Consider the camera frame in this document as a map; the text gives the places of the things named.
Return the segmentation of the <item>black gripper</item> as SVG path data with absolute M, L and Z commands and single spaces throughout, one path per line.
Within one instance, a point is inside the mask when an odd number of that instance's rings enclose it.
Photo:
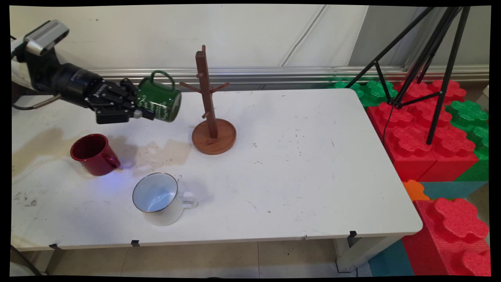
M 62 100 L 94 111 L 99 125 L 127 123 L 131 118 L 155 118 L 154 111 L 137 109 L 137 87 L 128 78 L 116 83 L 64 63 L 57 66 L 52 76 L 52 90 Z

